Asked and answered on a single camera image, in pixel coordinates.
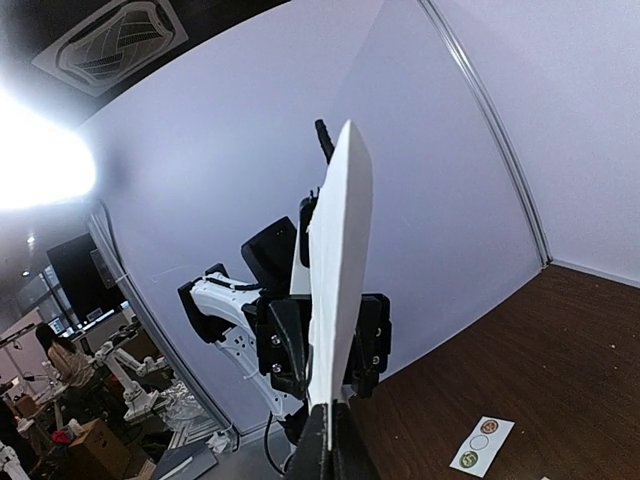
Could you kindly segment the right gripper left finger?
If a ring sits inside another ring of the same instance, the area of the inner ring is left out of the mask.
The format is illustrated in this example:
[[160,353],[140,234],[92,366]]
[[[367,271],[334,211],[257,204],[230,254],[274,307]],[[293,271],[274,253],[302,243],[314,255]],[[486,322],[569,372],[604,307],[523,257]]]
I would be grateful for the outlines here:
[[329,449],[329,405],[314,405],[299,444],[285,473],[286,480],[329,480],[332,455]]

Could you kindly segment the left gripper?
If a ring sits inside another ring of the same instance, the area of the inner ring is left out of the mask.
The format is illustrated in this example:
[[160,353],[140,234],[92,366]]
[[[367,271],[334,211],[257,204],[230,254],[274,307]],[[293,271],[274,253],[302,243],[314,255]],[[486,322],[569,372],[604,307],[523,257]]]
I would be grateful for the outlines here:
[[[362,296],[343,383],[361,398],[372,396],[391,353],[390,300]],[[263,295],[254,303],[254,333],[260,373],[271,386],[298,400],[306,396],[311,297]]]

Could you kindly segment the letter sheet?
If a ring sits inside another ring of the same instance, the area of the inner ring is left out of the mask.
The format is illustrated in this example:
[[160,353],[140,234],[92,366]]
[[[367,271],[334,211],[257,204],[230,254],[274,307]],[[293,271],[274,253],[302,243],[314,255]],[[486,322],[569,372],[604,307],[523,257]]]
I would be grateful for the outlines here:
[[334,403],[359,315],[373,208],[373,166],[355,122],[345,122],[309,227],[310,406],[319,407],[326,449],[334,447]]

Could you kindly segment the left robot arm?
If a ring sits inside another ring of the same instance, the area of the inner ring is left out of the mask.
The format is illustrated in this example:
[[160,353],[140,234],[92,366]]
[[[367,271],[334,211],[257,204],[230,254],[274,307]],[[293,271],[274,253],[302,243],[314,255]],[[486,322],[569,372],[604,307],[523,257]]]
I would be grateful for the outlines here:
[[283,217],[242,246],[256,278],[218,263],[178,290],[197,335],[233,360],[297,443],[311,405],[348,386],[371,396],[391,353],[390,300],[362,291],[367,227]]

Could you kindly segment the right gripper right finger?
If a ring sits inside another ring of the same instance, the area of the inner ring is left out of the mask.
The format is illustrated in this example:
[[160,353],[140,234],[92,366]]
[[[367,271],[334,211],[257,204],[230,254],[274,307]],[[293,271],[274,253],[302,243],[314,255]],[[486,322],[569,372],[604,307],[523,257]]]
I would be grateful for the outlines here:
[[380,480],[380,474],[362,440],[346,403],[332,406],[330,478]]

